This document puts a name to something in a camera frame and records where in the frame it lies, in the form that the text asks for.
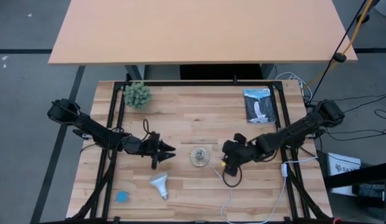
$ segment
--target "light bulb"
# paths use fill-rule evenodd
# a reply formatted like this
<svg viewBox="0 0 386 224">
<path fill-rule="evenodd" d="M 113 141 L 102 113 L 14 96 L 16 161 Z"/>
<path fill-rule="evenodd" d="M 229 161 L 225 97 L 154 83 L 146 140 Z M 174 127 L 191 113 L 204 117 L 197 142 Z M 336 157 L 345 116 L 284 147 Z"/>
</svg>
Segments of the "light bulb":
<svg viewBox="0 0 386 224">
<path fill-rule="evenodd" d="M 168 198 L 168 192 L 167 192 L 167 187 L 166 187 L 166 182 L 168 178 L 168 173 L 167 172 L 162 172 L 160 174 L 157 174 L 153 177 L 150 178 L 150 184 L 152 186 L 155 186 L 162 196 L 162 199 L 166 200 Z"/>
</svg>

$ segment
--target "black metal frame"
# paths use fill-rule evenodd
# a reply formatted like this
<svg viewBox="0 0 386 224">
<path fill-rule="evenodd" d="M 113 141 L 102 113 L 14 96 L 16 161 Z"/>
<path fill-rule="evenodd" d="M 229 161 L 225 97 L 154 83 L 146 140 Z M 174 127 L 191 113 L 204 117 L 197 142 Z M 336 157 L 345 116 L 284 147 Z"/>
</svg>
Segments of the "black metal frame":
<svg viewBox="0 0 386 224">
<path fill-rule="evenodd" d="M 111 97 L 111 103 L 110 103 L 110 110 L 109 110 L 109 116 L 108 116 L 108 121 L 107 121 L 107 128 L 111 128 L 111 124 L 113 122 L 113 116 L 114 116 L 114 110 L 116 106 L 116 97 L 118 92 L 125 87 L 125 85 L 129 84 L 129 81 L 131 80 L 131 77 L 127 74 L 127 79 L 125 82 L 115 82 L 113 86 L 113 95 Z M 276 128 L 279 129 L 281 128 L 281 123 L 280 123 L 280 117 L 278 113 L 278 108 L 276 104 L 276 96 L 274 90 L 277 90 L 280 96 L 280 103 L 281 103 L 281 109 L 283 111 L 283 117 L 285 119 L 285 124 L 289 125 L 290 124 L 290 117 L 288 115 L 288 109 L 286 105 L 286 99 L 285 99 L 285 94 L 283 91 L 283 84 L 281 81 L 257 81 L 257 82 L 238 82 L 236 79 L 233 81 L 216 81 L 216 82 L 145 82 L 145 85 L 147 86 L 267 86 L 271 91 L 271 100 L 272 100 L 272 105 L 275 109 L 275 115 L 276 115 Z M 125 103 L 123 100 L 121 100 L 120 103 L 120 110 L 118 112 L 118 120 L 117 120 L 117 125 L 116 128 L 121 128 L 122 125 L 122 120 L 123 120 L 123 114 L 124 114 L 124 108 L 125 108 Z M 283 162 L 286 162 L 288 160 L 287 154 L 286 154 L 287 148 L 282 148 L 280 149 L 281 151 L 281 156 Z M 98 174 L 97 174 L 97 180 L 96 180 L 96 186 L 98 186 L 101 176 L 103 175 L 104 172 L 104 164 L 106 162 L 106 152 L 103 151 L 102 155 L 100 157 L 100 162 L 99 162 L 99 169 L 98 169 Z M 293 160 L 297 160 L 297 156 L 295 153 L 292 152 Z M 299 166 L 294 166 L 294 171 L 297 175 L 298 181 L 300 184 L 303 185 L 303 180 L 302 180 L 302 175 L 301 175 L 301 169 Z M 297 206 L 296 206 L 296 200 L 294 197 L 294 191 L 293 191 L 293 185 L 289 178 L 287 178 L 287 192 L 288 192 L 288 198 L 289 198 L 289 203 L 291 207 L 291 216 L 293 218 L 298 218 L 298 211 L 297 211 Z M 113 178 L 111 178 L 108 183 L 107 183 L 107 188 L 106 188 L 106 194 L 104 198 L 104 206 L 102 210 L 102 216 L 101 218 L 108 218 L 108 209 L 110 206 L 110 200 L 111 200 L 111 186 L 113 183 Z M 96 218 L 97 214 L 97 200 L 94 203 L 92 209 L 91 209 L 91 214 L 90 218 Z M 303 204 L 303 211 L 304 211 L 304 217 L 309 218 L 309 208 L 308 205 L 305 204 L 303 198 L 301 198 L 301 203 Z M 120 222 L 120 223 L 165 223 L 165 222 Z M 180 224 L 180 223 L 192 223 L 192 222 L 172 222 L 173 224 Z M 206 223 L 225 223 L 225 222 L 206 222 Z"/>
</svg>

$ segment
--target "desk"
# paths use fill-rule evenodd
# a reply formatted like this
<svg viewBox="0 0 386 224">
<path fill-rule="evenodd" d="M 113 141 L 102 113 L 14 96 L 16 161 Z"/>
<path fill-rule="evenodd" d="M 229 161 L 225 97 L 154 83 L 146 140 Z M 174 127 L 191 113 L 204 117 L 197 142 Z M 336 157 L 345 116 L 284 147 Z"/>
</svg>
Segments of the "desk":
<svg viewBox="0 0 386 224">
<path fill-rule="evenodd" d="M 72 0 L 49 63 L 327 62 L 344 32 L 331 0 Z"/>
<path fill-rule="evenodd" d="M 99 82 L 96 89 L 90 114 L 102 125 L 106 125 L 113 85 L 114 82 Z M 244 88 L 253 87 L 151 86 L 153 100 L 146 109 L 138 111 L 125 108 L 123 128 L 126 132 L 142 138 L 144 136 L 142 120 L 146 118 L 151 131 L 160 133 L 166 143 L 176 147 L 176 157 L 158 164 L 157 170 L 151 170 L 150 158 L 119 152 L 109 219 L 119 216 L 121 220 L 134 221 L 221 221 L 219 210 L 228 201 L 227 187 L 211 167 L 194 167 L 189 160 L 189 153 L 197 147 L 206 148 L 211 153 L 211 163 L 221 172 L 222 144 L 232 139 L 235 133 L 240 132 L 250 139 L 261 133 L 276 131 L 274 124 L 247 124 Z M 301 92 L 294 80 L 283 81 L 283 88 L 290 120 L 294 122 L 305 115 Z M 282 117 L 279 101 L 277 105 Z M 92 143 L 85 141 L 84 146 Z M 303 147 L 315 154 L 312 141 L 306 141 Z M 96 146 L 86 148 L 82 152 L 68 217 L 77 213 L 93 192 L 100 154 L 101 150 Z M 305 158 L 309 156 L 300 152 L 299 159 Z M 283 185 L 280 164 L 279 153 L 271 162 L 250 162 L 242 166 L 242 183 L 232 190 L 233 202 L 225 209 L 229 220 L 263 221 L 268 218 Z M 162 171 L 169 172 L 168 200 L 163 200 L 148 182 L 152 175 Z M 301 173 L 310 196 L 325 214 L 331 216 L 319 163 L 315 160 L 302 163 Z M 115 195 L 119 190 L 130 193 L 129 202 L 115 201 Z M 98 211 L 103 208 L 103 198 L 104 190 L 99 200 Z M 299 215 L 302 217 L 297 193 L 296 200 Z M 283 195 L 272 220 L 282 221 L 284 216 L 290 216 L 287 192 Z"/>
</svg>

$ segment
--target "desk leg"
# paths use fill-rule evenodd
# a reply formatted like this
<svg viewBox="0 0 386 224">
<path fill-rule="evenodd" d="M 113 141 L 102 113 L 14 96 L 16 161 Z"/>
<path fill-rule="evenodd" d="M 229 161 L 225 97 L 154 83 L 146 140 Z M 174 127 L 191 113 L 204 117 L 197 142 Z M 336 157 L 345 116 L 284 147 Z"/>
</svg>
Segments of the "desk leg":
<svg viewBox="0 0 386 224">
<path fill-rule="evenodd" d="M 126 71 L 131 75 L 132 80 L 144 80 L 145 65 L 142 65 L 142 74 L 137 65 L 125 65 Z"/>
<path fill-rule="evenodd" d="M 264 80 L 267 80 L 270 73 L 272 72 L 273 70 L 273 67 L 275 66 L 275 64 L 262 64 L 261 65 L 261 72 L 262 72 L 262 77 Z"/>
</svg>

